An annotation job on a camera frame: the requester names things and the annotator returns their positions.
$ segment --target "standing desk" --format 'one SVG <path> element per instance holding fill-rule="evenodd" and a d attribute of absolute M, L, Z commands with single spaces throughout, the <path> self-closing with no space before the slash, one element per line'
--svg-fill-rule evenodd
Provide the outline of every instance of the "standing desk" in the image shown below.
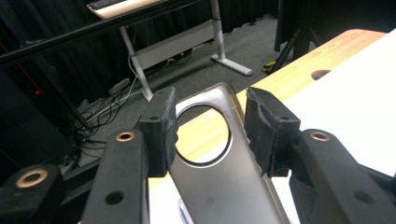
<path fill-rule="evenodd" d="M 298 92 L 315 83 L 315 80 L 311 77 L 312 73 L 318 70 L 333 70 L 385 35 L 384 33 L 365 30 L 346 31 L 252 86 L 270 91 L 281 102 L 286 102 Z M 242 108 L 245 109 L 246 92 L 239 92 L 237 98 Z M 197 127 L 205 127 L 205 130 L 199 132 Z M 224 138 L 227 137 L 227 127 L 223 125 L 223 121 L 219 120 L 219 117 L 213 116 L 213 111 L 209 110 L 181 126 L 178 136 L 177 147 L 191 153 L 193 158 L 198 158 L 205 155 L 214 146 L 221 145 Z M 151 178 L 149 181 L 151 216 L 161 216 L 162 218 L 176 216 L 175 219 L 178 219 L 177 211 L 175 211 L 177 210 L 178 197 L 175 187 L 171 184 L 171 179 Z M 164 206 L 169 207 L 169 210 L 163 210 Z"/>
<path fill-rule="evenodd" d="M 96 3 L 88 4 L 87 7 L 94 14 L 99 16 L 101 19 L 108 19 L 116 17 L 120 14 L 126 13 L 128 11 L 134 11 L 142 7 L 151 7 L 155 4 L 165 4 L 167 1 L 164 0 L 134 0 L 134 1 L 113 1 L 115 4 L 106 7 L 95 7 Z M 128 49 L 129 59 L 134 65 L 134 74 L 140 79 L 142 83 L 143 90 L 142 93 L 148 101 L 152 97 L 152 91 L 149 87 L 144 69 L 151 67 L 156 63 L 160 63 L 163 60 L 171 58 L 180 52 L 187 49 L 192 49 L 211 38 L 215 38 L 217 44 L 217 54 L 212 55 L 211 59 L 215 62 L 221 63 L 233 70 L 245 75 L 251 76 L 253 71 L 246 68 L 238 63 L 230 61 L 225 57 L 224 40 L 222 35 L 221 18 L 219 13 L 219 2 L 218 0 L 211 0 L 211 9 L 213 19 L 206 21 L 198 26 L 190 28 L 180 34 L 173 35 L 166 38 L 154 45 L 148 46 L 147 48 L 141 49 L 139 51 L 134 51 L 133 42 L 131 41 L 128 33 L 126 31 L 127 26 L 120 27 L 120 33 L 122 39 L 124 40 L 125 46 Z"/>

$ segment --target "black stand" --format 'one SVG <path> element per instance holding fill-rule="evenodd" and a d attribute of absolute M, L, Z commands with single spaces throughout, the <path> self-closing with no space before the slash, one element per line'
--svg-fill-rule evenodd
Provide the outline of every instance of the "black stand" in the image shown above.
<path fill-rule="evenodd" d="M 322 41 L 315 34 L 315 32 L 310 27 L 310 21 L 312 20 L 312 3 L 315 0 L 301 0 L 299 3 L 299 21 L 297 22 L 297 29 L 294 32 L 291 39 L 288 41 L 288 44 L 280 53 L 279 57 L 276 60 L 276 63 L 272 67 L 269 74 L 274 73 L 279 70 L 282 64 L 288 58 L 288 55 L 292 49 L 293 51 L 293 60 L 300 58 L 305 55 L 309 51 L 310 42 L 314 42 L 315 46 L 321 45 Z M 279 19 L 278 26 L 276 29 L 282 29 L 283 23 L 283 0 L 279 0 Z"/>

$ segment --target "metal rod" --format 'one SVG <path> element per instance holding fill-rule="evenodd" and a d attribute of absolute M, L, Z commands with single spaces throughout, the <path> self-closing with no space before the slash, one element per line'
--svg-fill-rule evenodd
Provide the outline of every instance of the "metal rod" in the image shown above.
<path fill-rule="evenodd" d="M 218 0 L 210 1 L 212 6 L 213 16 L 213 31 L 215 33 L 215 41 L 218 44 L 218 57 L 222 61 L 225 59 L 224 39 L 222 36 L 221 17 L 219 13 L 219 2 Z"/>
<path fill-rule="evenodd" d="M 2 54 L 0 55 L 0 68 L 28 61 L 38 55 L 53 52 L 56 49 L 66 48 L 78 41 L 118 29 L 123 25 L 130 25 L 140 21 L 148 20 L 149 18 L 166 14 L 170 10 L 186 7 L 199 1 L 202 0 L 163 0 L 161 2 L 154 3 L 146 7 L 141 7 L 137 10 L 130 11 L 111 19 L 98 21 L 94 24 L 81 27 L 67 34 L 55 36 L 32 46 L 16 49 L 10 53 Z"/>
<path fill-rule="evenodd" d="M 150 101 L 151 97 L 152 97 L 152 91 L 149 88 L 149 84 L 146 79 L 145 73 L 143 72 L 143 69 L 140 66 L 140 63 L 137 60 L 136 54 L 134 52 L 134 47 L 132 46 L 131 39 L 129 38 L 128 33 L 126 32 L 125 26 L 120 27 L 120 32 L 121 32 L 122 38 L 125 42 L 126 48 L 128 49 L 132 63 L 134 64 L 134 69 L 136 69 L 137 77 L 139 78 L 140 82 L 142 83 L 142 86 L 143 86 L 142 93 L 146 97 L 146 99 L 148 101 Z"/>

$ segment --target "black fabric backdrop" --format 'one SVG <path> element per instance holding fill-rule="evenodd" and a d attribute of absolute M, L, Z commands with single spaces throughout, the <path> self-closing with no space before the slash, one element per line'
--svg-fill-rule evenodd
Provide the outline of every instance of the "black fabric backdrop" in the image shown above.
<path fill-rule="evenodd" d="M 6 0 L 0 3 L 0 41 L 8 47 L 25 46 L 65 34 L 99 21 L 86 5 L 92 0 Z M 254 22 L 265 13 L 276 14 L 277 0 L 219 0 L 223 32 Z M 184 7 L 166 15 L 131 25 L 128 29 L 134 48 L 142 49 L 168 36 L 211 18 L 210 1 Z M 131 76 L 128 53 L 120 32 L 112 32 L 77 42 L 74 46 L 45 55 L 52 78 L 61 85 L 75 105 L 107 97 L 115 84 Z"/>
<path fill-rule="evenodd" d="M 283 1 L 282 29 L 277 31 L 279 43 L 288 41 L 298 27 L 302 0 Z M 312 9 L 310 27 L 326 42 L 350 29 L 388 33 L 396 28 L 394 0 L 307 0 Z"/>

